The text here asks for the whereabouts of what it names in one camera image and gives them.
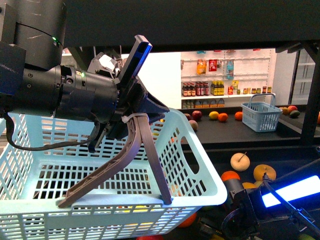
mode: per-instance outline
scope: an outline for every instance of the zip tie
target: zip tie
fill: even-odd
[[[122,116],[122,122],[127,123],[130,119],[132,119],[133,117],[138,117],[138,116],[146,116],[149,122],[149,117],[148,114],[146,114],[145,112],[136,112],[136,113],[132,113],[129,116]]]

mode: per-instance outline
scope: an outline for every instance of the glowing light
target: glowing light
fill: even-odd
[[[276,190],[276,192],[287,202],[320,193],[320,179],[318,176],[311,176],[286,187]],[[266,208],[279,205],[280,202],[271,193],[262,196]]]

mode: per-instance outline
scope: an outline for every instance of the plastic basket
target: plastic basket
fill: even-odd
[[[271,104],[265,102],[252,102],[256,96],[271,95]],[[242,122],[257,133],[272,132],[277,129],[282,110],[275,106],[276,95],[273,93],[255,94],[248,103],[242,106]]]
[[[81,141],[93,123],[11,114],[13,139],[23,146]],[[171,109],[150,126],[169,188],[164,205],[143,145],[123,171],[59,208],[68,188],[115,156],[123,140],[104,139],[96,153],[86,146],[29,152],[6,146],[0,158],[1,240],[107,240],[166,234],[201,206],[219,205],[227,191],[186,117]],[[199,165],[194,173],[182,151],[185,137]]]

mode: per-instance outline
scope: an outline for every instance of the white wall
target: white wall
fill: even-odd
[[[275,104],[287,105],[294,73],[296,53],[287,53],[286,51],[276,55],[276,63],[273,79],[273,92],[276,95]]]
[[[138,76],[146,89],[167,107],[181,108],[181,53],[150,53]]]

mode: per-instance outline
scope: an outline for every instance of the cable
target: cable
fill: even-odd
[[[312,230],[319,238],[320,238],[320,229],[314,225],[306,216],[304,216],[299,209],[296,209],[294,206],[292,206],[289,202],[284,200],[277,192],[274,190],[269,182],[267,180],[263,180],[264,186],[269,190],[269,192],[275,196],[276,199],[279,200],[279,202],[287,208],[291,215],[293,215],[295,218],[297,218],[299,221],[301,221],[306,227],[308,227],[310,230]]]
[[[70,146],[77,146],[77,145],[83,145],[92,142],[99,134],[100,130],[100,122],[97,118],[97,116],[92,113],[92,116],[94,117],[94,131],[92,131],[91,135],[87,138],[87,140],[83,141],[62,141],[54,144],[47,144],[44,146],[39,147],[25,147],[16,145],[14,141],[12,140],[12,136],[15,132],[15,123],[12,120],[12,118],[8,115],[7,112],[3,113],[3,118],[5,119],[5,126],[6,126],[6,140],[8,143],[13,146],[16,149],[20,150],[26,150],[26,151],[45,151],[50,149],[57,149],[57,148],[64,148],[64,147],[70,147]]]
[[[249,231],[249,229],[247,229],[247,230],[243,231],[239,236],[232,236],[230,234],[228,228],[227,228],[227,225],[230,222],[230,220],[233,219],[235,216],[239,215],[241,212],[242,211],[241,211],[240,208],[237,208],[236,210],[233,210],[232,212],[230,212],[225,217],[225,219],[222,222],[222,225],[221,225],[222,232],[225,234],[225,236],[228,239],[231,239],[231,240],[243,240],[243,239],[247,239],[248,236],[250,235],[250,231]]]

